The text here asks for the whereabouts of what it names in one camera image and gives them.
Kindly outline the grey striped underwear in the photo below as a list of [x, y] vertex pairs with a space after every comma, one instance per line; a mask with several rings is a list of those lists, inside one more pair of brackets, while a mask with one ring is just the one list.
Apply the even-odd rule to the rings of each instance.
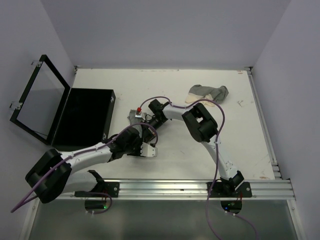
[[[129, 111], [129, 114], [128, 114], [128, 120], [129, 120], [129, 124], [130, 125], [133, 125], [133, 124], [136, 124], [136, 123], [141, 123], [143, 121], [146, 120], [146, 115], [147, 113], [146, 112], [141, 112], [139, 114], [137, 114], [137, 111], [134, 110], [134, 109], [131, 109]], [[143, 130], [142, 130], [142, 125], [135, 125], [133, 126], [136, 130], [138, 130], [139, 134], [141, 135]]]

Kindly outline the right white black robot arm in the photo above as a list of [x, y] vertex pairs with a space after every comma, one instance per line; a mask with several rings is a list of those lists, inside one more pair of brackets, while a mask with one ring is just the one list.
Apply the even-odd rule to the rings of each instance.
[[154, 97], [148, 108], [153, 113], [151, 119], [147, 121], [149, 125], [157, 130], [168, 120], [183, 121], [192, 138], [201, 143], [208, 151], [216, 165], [216, 171], [220, 175], [219, 180], [212, 181], [208, 190], [209, 195], [213, 191], [226, 197], [233, 197], [239, 193], [245, 178], [221, 146], [220, 133], [226, 120], [223, 110], [221, 111], [222, 123], [221, 126], [218, 126], [216, 120], [200, 100], [188, 106], [178, 106], [171, 101], [160, 103]]

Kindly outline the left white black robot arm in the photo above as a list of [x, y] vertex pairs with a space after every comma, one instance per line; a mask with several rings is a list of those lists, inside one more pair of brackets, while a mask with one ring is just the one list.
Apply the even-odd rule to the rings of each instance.
[[[134, 128], [142, 125], [142, 133]], [[71, 184], [71, 176], [90, 166], [108, 163], [122, 158], [123, 155], [140, 156], [142, 148], [155, 139], [159, 140], [156, 129], [148, 123], [132, 124], [111, 138], [91, 147], [71, 152], [50, 149], [44, 153], [25, 180], [44, 204], [55, 200]]]

